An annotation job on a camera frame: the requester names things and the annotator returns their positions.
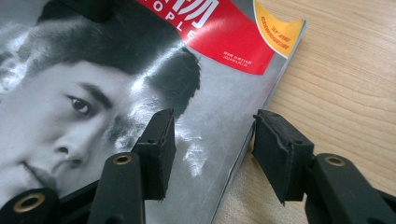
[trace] man's eyebrow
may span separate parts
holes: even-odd
[[[78,83],[78,85],[82,87],[82,89],[87,91],[95,100],[101,103],[105,107],[105,109],[110,109],[113,106],[110,99],[108,99],[108,97],[98,86],[85,82]]]

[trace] yellow label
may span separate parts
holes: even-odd
[[[256,23],[265,42],[276,52],[289,57],[297,43],[304,20],[283,22],[272,16],[255,0],[254,11]]]

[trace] man's eye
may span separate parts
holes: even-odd
[[[85,102],[84,100],[78,98],[72,98],[72,106],[78,112],[83,114],[84,116],[88,116],[91,113],[91,105]]]

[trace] man's lips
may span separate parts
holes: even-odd
[[[34,167],[26,162],[23,163],[23,166],[32,175],[32,177],[35,178],[37,182],[44,188],[50,188],[58,191],[55,178],[47,171],[38,167]]]

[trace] wooden table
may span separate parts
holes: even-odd
[[[261,0],[308,26],[268,107],[396,195],[396,1]],[[277,200],[247,153],[214,223],[307,223],[304,203]]]

